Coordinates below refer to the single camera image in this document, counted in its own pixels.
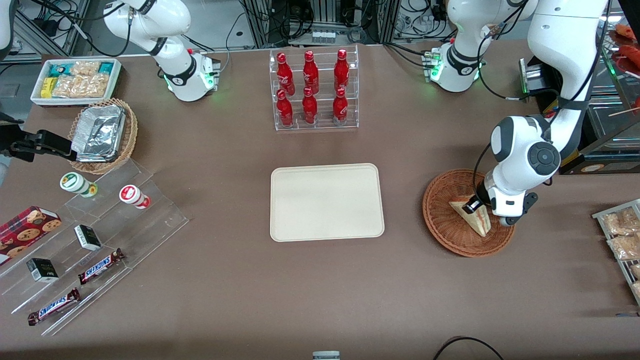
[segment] small bottle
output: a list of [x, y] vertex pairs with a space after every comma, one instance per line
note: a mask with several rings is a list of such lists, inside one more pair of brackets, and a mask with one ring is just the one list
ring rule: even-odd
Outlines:
[[317, 94], [320, 91], [320, 77], [318, 75], [318, 65], [314, 60], [314, 52], [309, 50], [305, 52], [305, 67], [302, 69], [305, 77], [305, 86], [308, 86]]
[[280, 122], [284, 127], [292, 127], [293, 126], [293, 108], [291, 107], [291, 103], [287, 99], [287, 94], [282, 89], [278, 89], [276, 92], [276, 96], [278, 96], [278, 102], [276, 102], [276, 107], [278, 108], [278, 116], [280, 117]]
[[92, 197], [98, 193], [98, 186], [77, 172], [68, 172], [60, 179], [60, 187], [82, 197]]
[[120, 190], [120, 200], [138, 209], [146, 209], [151, 205], [151, 199], [135, 185], [127, 185]]
[[318, 102], [314, 97], [314, 92], [308, 86], [305, 88], [305, 98], [302, 99], [302, 108], [305, 112], [305, 122], [314, 125], [318, 117]]
[[349, 85], [349, 63], [347, 62], [347, 51], [338, 50], [338, 61], [333, 68], [333, 86], [336, 91], [339, 88], [347, 88]]
[[336, 126], [343, 126], [347, 122], [347, 106], [349, 103], [344, 97], [344, 88], [340, 87], [335, 91], [333, 100], [333, 123]]
[[287, 56], [284, 53], [278, 53], [278, 82], [280, 88], [287, 92], [287, 95], [293, 96], [296, 93], [296, 86], [293, 85], [293, 71], [287, 64]]

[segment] small black box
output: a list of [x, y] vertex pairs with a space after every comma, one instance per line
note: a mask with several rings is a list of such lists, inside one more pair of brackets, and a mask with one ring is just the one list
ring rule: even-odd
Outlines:
[[91, 251], [100, 250], [102, 244], [91, 227], [88, 227], [87, 225], [78, 225], [74, 230], [76, 231], [78, 241], [80, 241], [80, 246]]
[[31, 258], [27, 261], [27, 267], [33, 276], [33, 280], [40, 282], [54, 282], [58, 280], [56, 269], [47, 259]]

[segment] snickers bar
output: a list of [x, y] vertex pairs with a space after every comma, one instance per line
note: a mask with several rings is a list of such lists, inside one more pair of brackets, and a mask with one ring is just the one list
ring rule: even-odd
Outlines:
[[115, 263], [117, 263], [124, 257], [125, 256], [124, 254], [122, 254], [122, 250], [120, 250], [120, 248], [110, 253], [109, 256], [102, 259], [102, 261], [100, 261], [96, 265], [93, 265], [91, 268], [89, 268], [89, 270], [78, 275], [78, 278], [80, 278], [80, 285], [88, 283], [89, 280], [102, 274], [105, 270], [112, 267]]
[[29, 326], [34, 326], [44, 320], [47, 316], [55, 313], [56, 311], [60, 311], [63, 307], [79, 301], [80, 293], [78, 292], [77, 288], [73, 288], [70, 293], [52, 302], [47, 307], [43, 307], [40, 309], [40, 311], [34, 311], [33, 313], [29, 314], [29, 318], [27, 319], [29, 322]]

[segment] green and white container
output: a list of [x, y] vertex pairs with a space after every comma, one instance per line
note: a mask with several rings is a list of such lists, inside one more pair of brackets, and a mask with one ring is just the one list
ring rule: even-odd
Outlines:
[[82, 197], [92, 197], [98, 193], [98, 186], [77, 172], [68, 172], [60, 179], [60, 187]]

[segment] small white box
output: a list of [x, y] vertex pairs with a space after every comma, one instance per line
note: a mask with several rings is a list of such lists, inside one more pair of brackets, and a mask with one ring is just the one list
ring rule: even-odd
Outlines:
[[[51, 71], [51, 67], [55, 65], [68, 64], [73, 63], [75, 61], [99, 61], [102, 63], [112, 63], [113, 68], [111, 69], [111, 73], [109, 74], [109, 82], [107, 83], [107, 89], [104, 91], [103, 97], [80, 97], [80, 98], [44, 98], [40, 97], [40, 91], [42, 90], [42, 84], [44, 83], [44, 79], [49, 76], [49, 72]], [[116, 83], [118, 82], [118, 76], [120, 75], [120, 69], [122, 68], [120, 62], [114, 58], [72, 58], [72, 59], [55, 59], [55, 60], [47, 60], [42, 65], [42, 69], [40, 69], [40, 75], [38, 75], [38, 80], [36, 81], [36, 85], [33, 87], [33, 91], [31, 92], [31, 101], [34, 104], [40, 106], [78, 106], [78, 105], [89, 105], [95, 102], [108, 100], [113, 95], [113, 91], [115, 90]]]

